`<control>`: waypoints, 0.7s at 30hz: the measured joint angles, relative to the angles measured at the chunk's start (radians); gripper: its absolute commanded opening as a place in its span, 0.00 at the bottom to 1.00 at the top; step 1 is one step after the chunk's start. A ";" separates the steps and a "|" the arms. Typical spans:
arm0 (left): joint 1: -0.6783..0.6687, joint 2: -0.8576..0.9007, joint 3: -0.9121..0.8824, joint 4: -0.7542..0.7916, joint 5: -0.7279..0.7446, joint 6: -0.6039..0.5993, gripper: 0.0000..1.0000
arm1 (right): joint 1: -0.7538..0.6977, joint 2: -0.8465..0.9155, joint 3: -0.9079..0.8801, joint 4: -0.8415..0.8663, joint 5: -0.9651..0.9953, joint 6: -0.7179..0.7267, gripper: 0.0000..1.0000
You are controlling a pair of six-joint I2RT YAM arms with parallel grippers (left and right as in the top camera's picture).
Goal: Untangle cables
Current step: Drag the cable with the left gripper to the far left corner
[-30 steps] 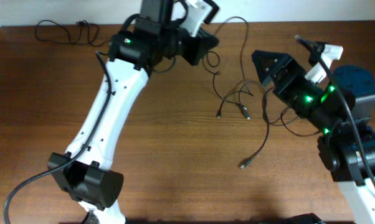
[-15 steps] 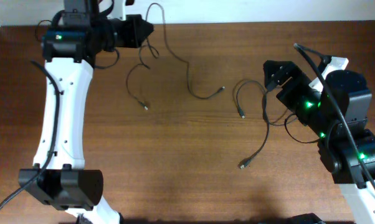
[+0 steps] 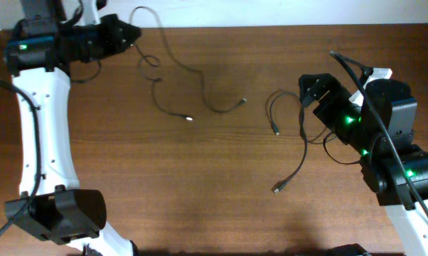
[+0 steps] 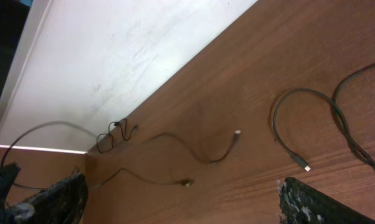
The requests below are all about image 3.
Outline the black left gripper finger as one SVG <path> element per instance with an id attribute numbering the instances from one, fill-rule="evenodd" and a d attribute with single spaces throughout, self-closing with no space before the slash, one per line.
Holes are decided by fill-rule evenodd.
<path id="1" fill-rule="evenodd" d="M 140 36 L 140 27 L 131 25 L 130 23 L 124 22 L 121 19 L 117 19 L 116 32 L 119 36 Z"/>
<path id="2" fill-rule="evenodd" d="M 141 36 L 140 30 L 121 30 L 119 33 L 119 51 L 124 52 L 135 44 L 135 41 Z"/>

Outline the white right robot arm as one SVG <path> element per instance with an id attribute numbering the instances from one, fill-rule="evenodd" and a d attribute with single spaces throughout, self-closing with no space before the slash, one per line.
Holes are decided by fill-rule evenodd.
<path id="1" fill-rule="evenodd" d="M 428 152 L 414 144 L 416 99 L 398 80 L 378 78 L 351 94 L 328 73 L 302 75 L 300 100 L 360 154 L 363 180 L 395 227 L 406 255 L 428 255 Z"/>

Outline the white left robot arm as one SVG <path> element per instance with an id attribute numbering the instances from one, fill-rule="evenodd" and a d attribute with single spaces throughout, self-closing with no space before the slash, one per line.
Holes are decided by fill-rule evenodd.
<path id="1" fill-rule="evenodd" d="M 70 150 L 70 64 L 100 62 L 123 53 L 138 27 L 117 15 L 100 16 L 104 1 L 81 1 L 67 18 L 60 1 L 23 1 L 25 13 L 4 50 L 18 99 L 23 145 L 19 198 L 5 205 L 8 225 L 41 241 L 84 255 L 137 255 L 136 245 L 108 222 L 103 195 L 82 189 Z"/>

